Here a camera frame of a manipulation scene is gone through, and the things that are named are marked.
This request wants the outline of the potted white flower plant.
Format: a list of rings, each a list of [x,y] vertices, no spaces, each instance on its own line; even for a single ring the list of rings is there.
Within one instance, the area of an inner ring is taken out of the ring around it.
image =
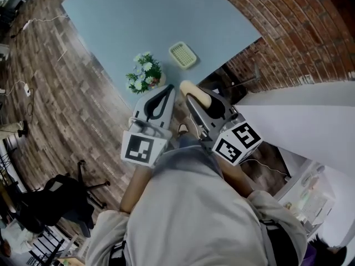
[[[134,58],[135,67],[127,73],[128,89],[134,94],[142,94],[158,87],[163,71],[160,63],[150,52],[138,54]]]

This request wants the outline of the light green soap dish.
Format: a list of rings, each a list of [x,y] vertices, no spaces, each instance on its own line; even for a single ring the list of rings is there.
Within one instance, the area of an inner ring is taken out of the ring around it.
[[[197,56],[184,42],[172,45],[169,48],[169,54],[183,70],[189,69],[197,62]]]

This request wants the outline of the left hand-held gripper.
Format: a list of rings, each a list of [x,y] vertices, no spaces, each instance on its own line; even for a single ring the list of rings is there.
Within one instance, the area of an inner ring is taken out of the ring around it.
[[[121,159],[153,167],[171,140],[170,121],[176,91],[165,85],[148,91],[137,101],[129,129],[123,132]]]

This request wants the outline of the white shelf unit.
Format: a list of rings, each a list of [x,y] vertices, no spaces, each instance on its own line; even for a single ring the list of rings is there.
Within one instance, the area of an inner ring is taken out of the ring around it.
[[[301,222],[307,236],[312,236],[333,209],[335,194],[325,174],[326,167],[315,161],[306,160],[289,181],[274,195]],[[309,221],[302,213],[301,199],[307,192],[322,194],[328,201],[314,221]]]

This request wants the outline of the person's grey sweatshirt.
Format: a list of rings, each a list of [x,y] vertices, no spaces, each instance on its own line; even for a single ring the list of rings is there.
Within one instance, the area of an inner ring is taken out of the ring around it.
[[[300,221],[268,192],[240,196],[202,148],[164,154],[130,214],[102,212],[86,266],[301,266]]]

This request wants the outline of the beige soap bar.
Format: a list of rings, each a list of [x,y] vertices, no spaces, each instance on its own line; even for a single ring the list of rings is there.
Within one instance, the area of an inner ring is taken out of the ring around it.
[[[211,106],[211,96],[189,80],[184,80],[180,83],[180,91],[184,97],[188,94],[194,96],[206,109]]]

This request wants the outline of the person's right forearm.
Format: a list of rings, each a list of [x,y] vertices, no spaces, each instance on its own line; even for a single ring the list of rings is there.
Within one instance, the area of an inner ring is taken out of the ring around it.
[[[242,197],[247,198],[254,189],[247,180],[240,166],[233,166],[225,160],[218,159],[224,180]]]

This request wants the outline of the black office chair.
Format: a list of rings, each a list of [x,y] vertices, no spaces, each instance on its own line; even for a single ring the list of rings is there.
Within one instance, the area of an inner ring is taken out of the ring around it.
[[[84,237],[90,237],[94,228],[94,206],[104,209],[107,204],[98,201],[90,191],[110,186],[109,181],[87,186],[82,175],[84,160],[77,163],[78,178],[69,173],[56,175],[40,191],[21,193],[17,196],[16,219],[34,234],[41,234],[46,226],[55,226],[61,218],[76,223]]]

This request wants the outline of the white perforated tray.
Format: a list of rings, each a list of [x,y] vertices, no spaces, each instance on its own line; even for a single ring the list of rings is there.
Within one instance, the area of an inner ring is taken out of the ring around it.
[[[314,221],[327,201],[322,194],[307,192],[301,199],[300,209],[309,221]]]

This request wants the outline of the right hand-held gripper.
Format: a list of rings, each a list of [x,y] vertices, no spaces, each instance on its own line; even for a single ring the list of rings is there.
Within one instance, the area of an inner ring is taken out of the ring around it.
[[[211,97],[211,105],[206,108],[190,93],[186,96],[186,104],[195,122],[202,128],[201,146],[208,154],[216,154],[236,166],[258,148],[262,137],[240,113],[233,110],[220,88],[199,88]]]

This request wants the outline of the person's left forearm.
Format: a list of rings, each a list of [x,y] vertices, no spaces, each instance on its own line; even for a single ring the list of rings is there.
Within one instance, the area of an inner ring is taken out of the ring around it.
[[[130,214],[140,200],[145,187],[150,181],[153,170],[146,166],[138,166],[128,184],[120,203],[120,211]]]

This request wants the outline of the light blue table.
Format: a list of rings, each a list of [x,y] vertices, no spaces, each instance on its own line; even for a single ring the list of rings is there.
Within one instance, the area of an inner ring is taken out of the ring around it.
[[[127,87],[138,54],[150,52],[166,83],[199,83],[261,34],[228,0],[65,0],[63,7],[85,45],[129,108],[139,99]],[[197,62],[181,69],[169,48],[184,42]]]

